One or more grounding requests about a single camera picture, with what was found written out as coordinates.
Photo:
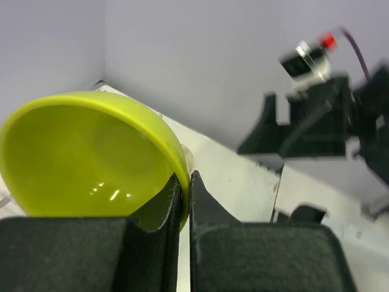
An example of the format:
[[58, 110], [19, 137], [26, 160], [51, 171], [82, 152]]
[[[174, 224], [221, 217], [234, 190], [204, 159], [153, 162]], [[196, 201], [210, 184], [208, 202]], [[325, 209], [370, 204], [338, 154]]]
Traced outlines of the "lime green bowl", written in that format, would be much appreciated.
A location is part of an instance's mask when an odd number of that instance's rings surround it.
[[160, 115], [120, 94], [43, 97], [1, 126], [1, 177], [30, 216], [127, 216], [172, 175], [181, 187], [184, 225], [190, 178], [181, 143]]

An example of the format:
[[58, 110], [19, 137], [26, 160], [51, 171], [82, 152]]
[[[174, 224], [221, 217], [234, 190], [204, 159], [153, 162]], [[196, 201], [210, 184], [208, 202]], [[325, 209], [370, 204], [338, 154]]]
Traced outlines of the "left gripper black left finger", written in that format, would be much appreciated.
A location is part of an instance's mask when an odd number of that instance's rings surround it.
[[127, 217], [1, 220], [2, 291], [175, 291], [175, 176]]

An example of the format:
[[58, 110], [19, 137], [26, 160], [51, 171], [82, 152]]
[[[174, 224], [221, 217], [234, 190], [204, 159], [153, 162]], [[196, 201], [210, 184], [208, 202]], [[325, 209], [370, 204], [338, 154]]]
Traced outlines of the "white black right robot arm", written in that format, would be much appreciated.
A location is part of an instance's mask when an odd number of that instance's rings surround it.
[[336, 74], [289, 94], [289, 121], [278, 123], [277, 96], [267, 94], [260, 118], [238, 146], [240, 155], [276, 155], [346, 192], [388, 185], [388, 64], [353, 88]]

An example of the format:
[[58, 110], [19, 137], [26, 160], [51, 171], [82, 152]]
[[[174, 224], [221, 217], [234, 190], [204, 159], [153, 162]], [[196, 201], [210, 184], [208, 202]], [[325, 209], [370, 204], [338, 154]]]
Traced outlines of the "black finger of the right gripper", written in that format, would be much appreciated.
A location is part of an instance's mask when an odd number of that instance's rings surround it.
[[291, 132], [291, 125], [277, 123], [277, 95], [270, 93], [264, 97], [260, 118], [238, 146], [239, 155], [279, 154], [283, 141]]

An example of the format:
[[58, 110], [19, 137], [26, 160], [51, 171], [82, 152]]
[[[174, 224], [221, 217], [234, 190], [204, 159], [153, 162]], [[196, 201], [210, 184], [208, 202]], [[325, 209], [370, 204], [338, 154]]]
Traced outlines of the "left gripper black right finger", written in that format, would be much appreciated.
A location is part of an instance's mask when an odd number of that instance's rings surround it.
[[330, 228], [295, 217], [243, 223], [208, 192], [199, 172], [190, 184], [192, 291], [356, 291]]

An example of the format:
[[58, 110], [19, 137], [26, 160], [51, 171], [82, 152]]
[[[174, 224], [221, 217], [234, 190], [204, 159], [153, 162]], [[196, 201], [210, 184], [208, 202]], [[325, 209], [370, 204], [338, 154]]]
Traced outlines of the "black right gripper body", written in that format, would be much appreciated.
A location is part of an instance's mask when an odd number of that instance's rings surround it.
[[349, 78], [337, 75], [287, 96], [290, 124], [279, 155], [321, 158], [346, 155], [353, 100]]

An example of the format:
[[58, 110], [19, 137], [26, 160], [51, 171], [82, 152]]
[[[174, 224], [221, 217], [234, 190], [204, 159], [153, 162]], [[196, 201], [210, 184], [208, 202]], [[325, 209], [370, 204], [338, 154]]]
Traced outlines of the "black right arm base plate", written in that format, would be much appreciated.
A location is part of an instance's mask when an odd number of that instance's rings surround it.
[[318, 223], [326, 217], [327, 212], [313, 206], [297, 206], [290, 215], [274, 209], [272, 214], [273, 223]]

